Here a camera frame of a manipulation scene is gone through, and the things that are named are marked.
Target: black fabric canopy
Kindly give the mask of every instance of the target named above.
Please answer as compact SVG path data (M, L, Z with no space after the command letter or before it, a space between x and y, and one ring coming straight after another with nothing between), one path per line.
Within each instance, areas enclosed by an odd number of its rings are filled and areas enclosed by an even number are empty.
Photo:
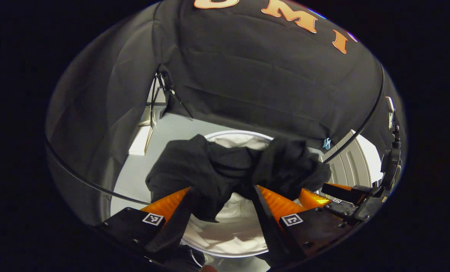
M164 0L107 30L76 57L54 91L45 125L52 149L75 173L113 190L158 70L196 119L306 139L313 148L325 138L338 143L371 112L382 83L380 63L329 20L315 16L317 32L311 33L262 12L268 3L200 9L193 0ZM348 39L346 54L332 45L334 30ZM388 73L384 81L406 150L402 103ZM393 141L387 109L381 100L362 132L380 157ZM166 112L188 115L173 99ZM406 152L402 156L404 163ZM49 165L83 222L109 217L109 196L78 182L51 154Z

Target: orange letter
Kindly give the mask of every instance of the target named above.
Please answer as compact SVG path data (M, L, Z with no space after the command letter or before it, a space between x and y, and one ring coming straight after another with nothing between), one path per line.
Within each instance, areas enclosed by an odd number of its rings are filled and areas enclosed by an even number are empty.
M199 9L221 9L235 6L239 0L225 0L223 2L212 2L211 0L195 0L194 6Z
M299 18L299 21L296 21L296 24L307 31L311 31L312 33L316 33L317 31L314 28L316 17L308 14L305 11L293 11L286 3L279 0L268 0L268 6L266 9L262 9L261 11L265 14L272 15L274 17L280 17L279 13L281 10L284 18L287 21L292 21Z
M332 31L336 33L336 40L332 42L332 45L334 45L334 47L337 48L339 51L346 54L346 42L348 41L348 39L335 29L333 29Z

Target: black cloth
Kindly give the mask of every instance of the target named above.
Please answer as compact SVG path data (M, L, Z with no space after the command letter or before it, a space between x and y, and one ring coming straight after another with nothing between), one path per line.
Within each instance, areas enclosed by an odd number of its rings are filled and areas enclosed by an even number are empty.
M146 177L151 201L194 186L202 194L193 214L216 222L215 216L233 192L245 198L258 184L294 200L301 188L316 191L331 177L328 165L312 155L305 141L275 138L266 150L225 148L204 136L170 141Z

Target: blue clip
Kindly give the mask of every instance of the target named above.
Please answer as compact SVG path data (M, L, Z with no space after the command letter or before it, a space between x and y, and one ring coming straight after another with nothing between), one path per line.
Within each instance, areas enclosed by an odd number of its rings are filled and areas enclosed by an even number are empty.
M331 139L327 138L324 140L324 144L322 145L326 150L331 149Z

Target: black garment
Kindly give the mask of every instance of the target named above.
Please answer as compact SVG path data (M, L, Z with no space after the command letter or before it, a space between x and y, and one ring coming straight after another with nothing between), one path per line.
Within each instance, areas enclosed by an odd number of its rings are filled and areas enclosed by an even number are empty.
M253 184L290 200L301 188L316 191L331 177L328 165L311 156L305 141L275 138L266 150L225 148L197 135L170 141L146 178L151 201L194 186L202 194L193 214L216 222L215 216L233 192L248 198Z

